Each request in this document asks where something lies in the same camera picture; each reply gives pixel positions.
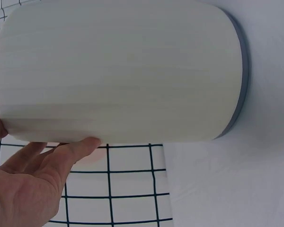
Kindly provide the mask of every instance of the white wall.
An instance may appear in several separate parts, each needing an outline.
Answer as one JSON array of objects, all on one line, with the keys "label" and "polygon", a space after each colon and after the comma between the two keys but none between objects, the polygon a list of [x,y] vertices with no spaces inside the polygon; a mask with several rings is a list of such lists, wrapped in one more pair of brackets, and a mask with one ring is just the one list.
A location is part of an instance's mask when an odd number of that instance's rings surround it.
[{"label": "white wall", "polygon": [[165,144],[175,226],[284,227],[284,0],[207,2],[243,26],[251,83],[229,134]]}]

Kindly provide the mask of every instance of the black grid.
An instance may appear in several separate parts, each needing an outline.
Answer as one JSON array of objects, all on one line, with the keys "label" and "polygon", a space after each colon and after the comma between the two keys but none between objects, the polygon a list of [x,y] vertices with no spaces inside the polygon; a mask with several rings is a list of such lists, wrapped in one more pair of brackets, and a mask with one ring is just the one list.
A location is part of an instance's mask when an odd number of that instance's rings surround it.
[{"label": "black grid", "polygon": [[[8,16],[7,12],[11,12],[12,7],[21,6],[24,3],[27,2],[33,2],[38,0],[18,0],[15,2],[15,0],[0,0],[0,20],[4,22],[5,18]],[[0,153],[2,152],[3,146],[13,146],[13,147],[23,147],[24,145],[19,144],[12,144],[12,143],[4,143],[2,140],[0,140]],[[156,190],[156,172],[164,172],[166,171],[165,168],[155,169],[154,163],[153,163],[153,153],[152,148],[153,147],[162,147],[162,144],[144,144],[144,145],[122,145],[122,146],[114,146],[106,144],[106,146],[101,146],[99,148],[105,148],[106,149],[106,157],[107,157],[107,171],[71,171],[73,174],[107,174],[108,177],[108,196],[69,196],[67,191],[67,184],[65,184],[64,187],[64,195],[62,198],[65,199],[65,209],[66,209],[66,221],[57,221],[57,220],[50,220],[51,223],[61,223],[65,224],[65,226],[69,227],[70,225],[86,225],[86,226],[92,226],[92,225],[108,225],[114,227],[115,225],[130,225],[130,224],[140,224],[140,223],[157,223],[157,227],[160,227],[160,224],[165,221],[171,221],[172,218],[159,218],[159,211],[158,211],[158,201],[157,197],[159,196],[166,196],[169,195],[169,193],[157,193]],[[129,170],[129,171],[111,171],[110,168],[110,149],[111,148],[119,148],[119,149],[125,149],[125,148],[148,148],[149,154],[150,154],[150,162],[151,162],[151,169],[145,169],[145,170]],[[153,193],[152,194],[142,194],[142,195],[125,195],[125,196],[113,196],[111,192],[111,174],[116,173],[146,173],[151,172],[152,174],[152,180],[153,180]],[[112,199],[124,199],[124,198],[147,198],[147,197],[153,197],[155,200],[155,210],[156,210],[156,218],[152,220],[143,220],[143,221],[130,221],[130,222],[115,222],[114,221],[114,211],[113,211],[113,203]],[[109,207],[110,207],[110,222],[73,222],[70,221],[69,217],[69,201],[68,199],[108,199],[109,200]]]},{"label": "black grid", "polygon": [[[24,145],[19,144],[7,144],[2,143],[2,140],[0,140],[0,152],[1,152],[1,146],[14,146],[14,147],[24,147]],[[106,148],[106,157],[107,157],[107,171],[71,171],[71,173],[79,173],[79,174],[107,174],[108,176],[108,190],[109,195],[108,196],[69,196],[67,194],[67,183],[65,183],[64,187],[64,193],[65,195],[61,196],[65,199],[65,207],[66,207],[66,221],[56,221],[56,220],[50,220],[51,223],[61,223],[66,224],[68,227],[70,225],[109,225],[114,227],[115,225],[129,225],[129,224],[142,224],[142,223],[157,223],[157,226],[160,227],[160,223],[164,221],[171,221],[172,218],[159,218],[159,212],[158,212],[158,202],[157,197],[158,196],[165,196],[169,195],[168,192],[166,193],[156,193],[156,178],[155,178],[155,172],[163,172],[166,171],[166,169],[154,169],[153,166],[153,156],[152,156],[152,147],[162,147],[161,144],[146,144],[146,145],[128,145],[128,146],[110,146],[107,144],[106,146],[101,146],[99,148]],[[140,148],[140,147],[148,147],[149,153],[150,153],[150,162],[151,162],[151,169],[145,169],[145,170],[131,170],[131,171],[111,171],[110,170],[110,159],[109,159],[109,149],[110,148]],[[110,174],[111,173],[145,173],[145,172],[151,172],[153,177],[153,189],[154,194],[143,194],[143,195],[125,195],[125,196],[112,196],[111,194],[111,184],[110,184]],[[113,215],[113,206],[112,206],[112,199],[124,199],[124,198],[142,198],[142,197],[154,197],[155,199],[155,209],[156,209],[156,219],[152,220],[144,220],[144,221],[129,221],[129,222],[114,222],[114,215]],[[73,222],[69,219],[69,209],[68,209],[68,199],[109,199],[110,203],[110,215],[111,215],[111,222]]]}]

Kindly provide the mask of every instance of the gray base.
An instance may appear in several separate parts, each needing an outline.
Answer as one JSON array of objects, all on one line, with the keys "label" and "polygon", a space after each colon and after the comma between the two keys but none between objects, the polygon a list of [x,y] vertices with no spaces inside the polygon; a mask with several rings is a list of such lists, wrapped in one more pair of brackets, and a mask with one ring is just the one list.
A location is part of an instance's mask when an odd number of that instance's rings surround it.
[{"label": "gray base", "polygon": [[238,38],[239,38],[239,42],[240,42],[240,46],[241,46],[241,52],[242,52],[242,68],[243,68],[243,71],[242,71],[241,91],[240,91],[237,107],[235,109],[235,112],[233,113],[233,116],[232,116],[230,122],[228,123],[226,128],[223,130],[223,132],[217,138],[224,136],[226,133],[228,133],[232,129],[232,127],[234,126],[235,122],[237,121],[238,116],[239,116],[239,114],[242,110],[242,107],[244,105],[244,101],[245,101],[245,97],[246,97],[246,93],[247,93],[247,88],[248,88],[249,75],[250,75],[249,50],[248,50],[246,37],[243,33],[243,30],[242,30],[241,26],[239,25],[239,23],[237,22],[237,20],[232,15],[230,15],[225,10],[223,10],[223,12],[229,17],[229,19],[231,20],[231,22],[232,22],[232,24],[233,24],[233,26],[234,26],[237,34],[238,34]]}]

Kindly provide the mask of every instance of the lamp shade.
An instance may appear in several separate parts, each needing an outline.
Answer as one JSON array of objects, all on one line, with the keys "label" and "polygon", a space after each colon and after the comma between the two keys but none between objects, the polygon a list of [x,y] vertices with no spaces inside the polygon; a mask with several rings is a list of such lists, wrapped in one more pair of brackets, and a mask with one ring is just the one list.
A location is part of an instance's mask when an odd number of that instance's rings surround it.
[{"label": "lamp shade", "polygon": [[193,1],[28,4],[0,33],[0,118],[21,140],[211,140],[236,118],[241,44]]}]

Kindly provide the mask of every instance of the white cylindrical object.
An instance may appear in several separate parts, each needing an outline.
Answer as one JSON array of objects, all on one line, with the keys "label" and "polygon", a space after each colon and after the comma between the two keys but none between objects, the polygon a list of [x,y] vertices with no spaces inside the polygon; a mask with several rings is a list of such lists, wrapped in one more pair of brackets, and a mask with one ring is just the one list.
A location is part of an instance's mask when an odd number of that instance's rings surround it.
[{"label": "white cylindrical object", "polygon": [[0,34],[0,118],[21,140],[211,140],[240,96],[229,17],[173,0],[20,7]]}]

